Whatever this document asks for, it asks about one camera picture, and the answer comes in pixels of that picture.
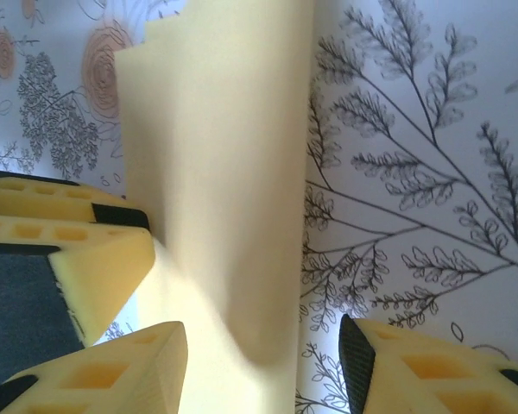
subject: floral wallpaper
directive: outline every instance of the floral wallpaper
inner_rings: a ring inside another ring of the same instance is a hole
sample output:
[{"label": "floral wallpaper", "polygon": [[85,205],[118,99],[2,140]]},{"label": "floral wallpaper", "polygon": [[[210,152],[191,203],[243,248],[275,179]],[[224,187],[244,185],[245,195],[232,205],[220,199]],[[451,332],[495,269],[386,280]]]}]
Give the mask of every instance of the floral wallpaper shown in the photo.
[{"label": "floral wallpaper", "polygon": [[[183,6],[0,0],[0,169],[123,195],[114,53]],[[345,312],[518,361],[518,2],[319,0],[314,57],[296,413],[349,412]]]}]

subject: yellow paper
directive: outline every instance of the yellow paper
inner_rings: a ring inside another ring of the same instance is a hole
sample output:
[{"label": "yellow paper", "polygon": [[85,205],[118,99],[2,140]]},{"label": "yellow paper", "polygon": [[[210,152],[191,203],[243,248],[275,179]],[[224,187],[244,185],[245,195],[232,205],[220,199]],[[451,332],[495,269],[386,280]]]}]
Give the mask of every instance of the yellow paper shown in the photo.
[{"label": "yellow paper", "polygon": [[194,0],[116,54],[127,196],[157,260],[142,326],[181,320],[181,414],[294,410],[312,0]]}]

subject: orange spiral flower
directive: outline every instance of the orange spiral flower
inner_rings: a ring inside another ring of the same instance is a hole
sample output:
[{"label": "orange spiral flower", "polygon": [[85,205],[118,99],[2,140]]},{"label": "orange spiral flower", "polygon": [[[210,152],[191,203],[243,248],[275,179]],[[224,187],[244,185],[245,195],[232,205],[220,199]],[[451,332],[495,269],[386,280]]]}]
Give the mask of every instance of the orange spiral flower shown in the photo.
[{"label": "orange spiral flower", "polygon": [[21,9],[23,12],[23,17],[30,19],[35,14],[35,0],[21,0]]},{"label": "orange spiral flower", "polygon": [[117,77],[114,53],[131,46],[130,37],[117,22],[94,31],[85,49],[82,80],[86,99],[99,115],[118,116]]},{"label": "orange spiral flower", "polygon": [[6,28],[0,29],[0,78],[11,78],[16,66],[16,51]]}]

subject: paper sheet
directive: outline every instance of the paper sheet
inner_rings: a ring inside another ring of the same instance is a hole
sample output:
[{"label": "paper sheet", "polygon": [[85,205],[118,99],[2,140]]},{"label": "paper sheet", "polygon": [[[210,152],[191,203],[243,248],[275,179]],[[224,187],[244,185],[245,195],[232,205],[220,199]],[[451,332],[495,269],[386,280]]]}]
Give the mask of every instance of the paper sheet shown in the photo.
[{"label": "paper sheet", "polygon": [[116,54],[127,198],[161,243],[140,323],[186,326],[181,414],[291,412],[313,2],[193,1],[163,24]]}]

